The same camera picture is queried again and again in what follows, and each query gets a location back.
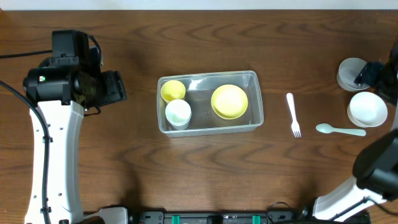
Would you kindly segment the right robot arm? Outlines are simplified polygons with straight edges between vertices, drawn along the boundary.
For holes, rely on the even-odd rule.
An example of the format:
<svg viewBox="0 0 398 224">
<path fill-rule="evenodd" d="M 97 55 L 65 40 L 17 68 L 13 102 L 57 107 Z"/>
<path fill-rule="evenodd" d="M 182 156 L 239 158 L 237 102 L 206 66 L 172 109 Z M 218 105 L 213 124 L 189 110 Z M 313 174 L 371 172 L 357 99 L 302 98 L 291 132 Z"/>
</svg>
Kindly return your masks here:
<svg viewBox="0 0 398 224">
<path fill-rule="evenodd" d="M 338 83 L 356 90 L 347 113 L 358 131 L 377 127 L 387 118 L 387 104 L 397 105 L 397 44 L 388 61 L 359 62 L 344 60 L 339 67 Z M 302 212 L 302 218 L 344 222 L 363 210 L 397 199 L 397 121 L 391 130 L 365 147 L 353 165 L 353 174 L 332 192 L 315 199 Z"/>
</svg>

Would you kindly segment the white plastic cup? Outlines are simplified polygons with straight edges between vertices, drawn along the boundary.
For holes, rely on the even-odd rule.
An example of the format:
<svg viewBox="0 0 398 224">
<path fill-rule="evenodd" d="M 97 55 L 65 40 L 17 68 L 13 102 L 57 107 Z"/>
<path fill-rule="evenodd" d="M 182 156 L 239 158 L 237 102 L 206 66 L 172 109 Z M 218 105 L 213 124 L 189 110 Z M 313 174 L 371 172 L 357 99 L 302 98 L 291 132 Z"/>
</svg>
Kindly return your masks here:
<svg viewBox="0 0 398 224">
<path fill-rule="evenodd" d="M 172 126 L 187 126 L 192 117 L 192 110 L 185 100 L 172 100 L 166 106 L 165 115 Z"/>
</svg>

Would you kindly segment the white plastic bowl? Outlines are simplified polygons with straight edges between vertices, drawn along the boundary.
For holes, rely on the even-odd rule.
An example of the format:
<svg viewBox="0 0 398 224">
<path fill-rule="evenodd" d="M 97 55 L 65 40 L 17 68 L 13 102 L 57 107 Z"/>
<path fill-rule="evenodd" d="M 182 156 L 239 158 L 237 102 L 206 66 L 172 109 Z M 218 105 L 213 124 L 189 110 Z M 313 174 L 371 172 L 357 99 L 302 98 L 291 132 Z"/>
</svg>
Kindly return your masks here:
<svg viewBox="0 0 398 224">
<path fill-rule="evenodd" d="M 347 107 L 349 120 L 361 128 L 374 128 L 382 125 L 388 115 L 385 102 L 371 92 L 355 94 Z"/>
</svg>

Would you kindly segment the pink plastic fork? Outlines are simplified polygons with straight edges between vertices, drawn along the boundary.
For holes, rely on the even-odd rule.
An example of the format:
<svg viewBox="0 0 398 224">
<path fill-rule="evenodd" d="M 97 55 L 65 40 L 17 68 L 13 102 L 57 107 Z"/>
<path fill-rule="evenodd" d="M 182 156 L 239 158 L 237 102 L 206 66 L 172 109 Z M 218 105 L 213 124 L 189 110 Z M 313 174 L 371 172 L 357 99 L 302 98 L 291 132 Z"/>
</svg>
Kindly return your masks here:
<svg viewBox="0 0 398 224">
<path fill-rule="evenodd" d="M 296 115 L 296 110 L 295 110 L 295 102 L 294 102 L 294 96 L 292 93 L 287 93 L 286 94 L 286 99 L 288 103 L 288 107 L 290 110 L 290 115 L 292 117 L 292 124 L 291 124 L 291 129 L 296 138 L 301 137 L 301 131 L 300 131 L 300 126 L 297 121 L 297 115 Z"/>
</svg>

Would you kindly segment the yellow plastic bowl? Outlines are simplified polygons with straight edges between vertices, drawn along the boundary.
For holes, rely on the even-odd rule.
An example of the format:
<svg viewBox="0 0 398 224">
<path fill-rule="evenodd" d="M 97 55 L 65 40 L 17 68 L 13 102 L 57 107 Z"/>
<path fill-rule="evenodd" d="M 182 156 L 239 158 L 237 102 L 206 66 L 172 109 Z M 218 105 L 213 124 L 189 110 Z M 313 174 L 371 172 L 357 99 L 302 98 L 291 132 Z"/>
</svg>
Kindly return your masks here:
<svg viewBox="0 0 398 224">
<path fill-rule="evenodd" d="M 248 108 L 248 96 L 236 85 L 222 85 L 211 96 L 211 107 L 222 119 L 232 120 L 241 117 Z"/>
</svg>

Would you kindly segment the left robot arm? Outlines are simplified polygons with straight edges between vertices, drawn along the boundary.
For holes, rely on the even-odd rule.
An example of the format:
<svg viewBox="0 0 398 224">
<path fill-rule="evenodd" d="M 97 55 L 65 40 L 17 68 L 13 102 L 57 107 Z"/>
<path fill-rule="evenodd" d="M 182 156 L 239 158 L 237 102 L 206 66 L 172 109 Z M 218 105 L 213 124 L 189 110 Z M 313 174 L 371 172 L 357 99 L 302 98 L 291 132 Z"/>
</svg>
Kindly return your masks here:
<svg viewBox="0 0 398 224">
<path fill-rule="evenodd" d="M 52 33 L 52 56 L 29 70 L 23 86 L 34 129 L 32 190 L 25 223 L 84 223 L 78 190 L 78 147 L 85 111 L 124 101 L 118 71 L 101 71 L 95 38 L 77 30 Z"/>
</svg>

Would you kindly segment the grey plastic bowl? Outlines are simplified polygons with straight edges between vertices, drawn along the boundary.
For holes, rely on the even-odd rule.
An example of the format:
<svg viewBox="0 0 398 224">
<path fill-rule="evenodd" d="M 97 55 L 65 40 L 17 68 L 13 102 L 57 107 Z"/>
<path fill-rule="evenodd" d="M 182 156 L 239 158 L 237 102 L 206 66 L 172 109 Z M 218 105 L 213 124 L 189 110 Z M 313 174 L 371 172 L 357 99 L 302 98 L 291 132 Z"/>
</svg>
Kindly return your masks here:
<svg viewBox="0 0 398 224">
<path fill-rule="evenodd" d="M 354 83 L 355 78 L 366 65 L 366 61 L 360 58 L 347 58 L 340 63 L 336 80 L 342 89 L 346 91 L 361 91 L 369 88 L 369 85 L 357 85 Z"/>
</svg>

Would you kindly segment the mint green plastic spoon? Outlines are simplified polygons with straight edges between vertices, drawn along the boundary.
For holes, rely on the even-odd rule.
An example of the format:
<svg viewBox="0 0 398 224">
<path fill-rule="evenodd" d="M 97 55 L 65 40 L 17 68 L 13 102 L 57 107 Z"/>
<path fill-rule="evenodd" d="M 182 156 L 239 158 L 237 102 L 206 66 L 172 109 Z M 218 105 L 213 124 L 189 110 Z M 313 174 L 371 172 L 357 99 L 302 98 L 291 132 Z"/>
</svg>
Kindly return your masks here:
<svg viewBox="0 0 398 224">
<path fill-rule="evenodd" d="M 348 128 L 335 128 L 327 123 L 321 123 L 316 125 L 316 130 L 324 133 L 324 134 L 331 134 L 331 133 L 341 133 L 341 134 L 349 134 L 353 136 L 365 136 L 366 131 L 363 129 L 348 129 Z"/>
</svg>

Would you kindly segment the grey plastic cup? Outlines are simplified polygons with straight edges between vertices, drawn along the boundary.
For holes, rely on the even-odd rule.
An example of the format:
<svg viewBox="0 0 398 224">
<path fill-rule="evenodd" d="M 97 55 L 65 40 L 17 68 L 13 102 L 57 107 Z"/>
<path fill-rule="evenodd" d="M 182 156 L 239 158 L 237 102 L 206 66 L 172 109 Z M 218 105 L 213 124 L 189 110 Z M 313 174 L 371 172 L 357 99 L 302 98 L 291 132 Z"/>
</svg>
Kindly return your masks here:
<svg viewBox="0 0 398 224">
<path fill-rule="evenodd" d="M 180 123 L 180 124 L 172 124 L 172 127 L 176 130 L 184 130 L 188 128 L 188 125 L 190 124 L 190 122 L 186 122 L 186 123 Z"/>
</svg>

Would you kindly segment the yellow plastic cup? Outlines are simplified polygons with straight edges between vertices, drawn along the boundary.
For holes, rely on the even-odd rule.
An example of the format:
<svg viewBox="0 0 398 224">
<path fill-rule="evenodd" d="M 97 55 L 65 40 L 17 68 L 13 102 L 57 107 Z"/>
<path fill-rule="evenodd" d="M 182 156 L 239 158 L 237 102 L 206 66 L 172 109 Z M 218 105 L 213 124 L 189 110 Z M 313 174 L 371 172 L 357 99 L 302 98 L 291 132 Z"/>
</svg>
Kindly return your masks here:
<svg viewBox="0 0 398 224">
<path fill-rule="evenodd" d="M 160 89 L 160 94 L 166 103 L 170 103 L 173 100 L 184 100 L 186 88 L 185 85 L 178 80 L 169 80 L 163 84 Z"/>
</svg>

